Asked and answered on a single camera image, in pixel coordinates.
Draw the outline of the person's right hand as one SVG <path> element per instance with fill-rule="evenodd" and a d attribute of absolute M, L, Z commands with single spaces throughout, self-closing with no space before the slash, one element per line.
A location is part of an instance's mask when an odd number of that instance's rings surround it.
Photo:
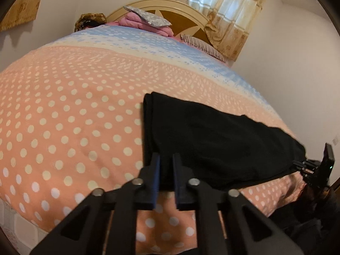
<path fill-rule="evenodd" d="M 311 201 L 317 201 L 325 199 L 329 194 L 330 187 L 312 188 L 310 185 L 306 185 L 302 191 L 301 196 Z"/>

